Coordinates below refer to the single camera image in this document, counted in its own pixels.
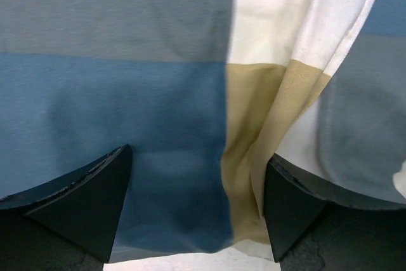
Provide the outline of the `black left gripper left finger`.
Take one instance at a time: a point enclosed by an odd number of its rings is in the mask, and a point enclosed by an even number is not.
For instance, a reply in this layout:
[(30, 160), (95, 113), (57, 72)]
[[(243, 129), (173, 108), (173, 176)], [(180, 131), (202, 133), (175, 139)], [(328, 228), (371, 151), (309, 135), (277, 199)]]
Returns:
[(128, 189), (132, 150), (1, 199), (1, 270), (102, 270)]

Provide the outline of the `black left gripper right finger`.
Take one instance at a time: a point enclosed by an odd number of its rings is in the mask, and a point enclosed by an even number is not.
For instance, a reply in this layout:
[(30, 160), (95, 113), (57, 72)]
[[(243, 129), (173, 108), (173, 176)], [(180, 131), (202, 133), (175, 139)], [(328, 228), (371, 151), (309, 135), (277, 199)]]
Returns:
[(264, 216), (282, 270), (405, 270), (405, 205), (335, 185), (274, 155)]

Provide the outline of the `blue tan white patchwork pillowcase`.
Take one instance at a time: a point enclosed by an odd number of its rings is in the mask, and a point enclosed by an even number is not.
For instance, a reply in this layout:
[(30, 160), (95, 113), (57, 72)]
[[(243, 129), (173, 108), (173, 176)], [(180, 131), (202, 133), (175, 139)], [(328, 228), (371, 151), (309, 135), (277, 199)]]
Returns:
[(274, 155), (405, 205), (405, 0), (1, 0), (1, 199), (129, 145), (110, 262), (274, 261)]

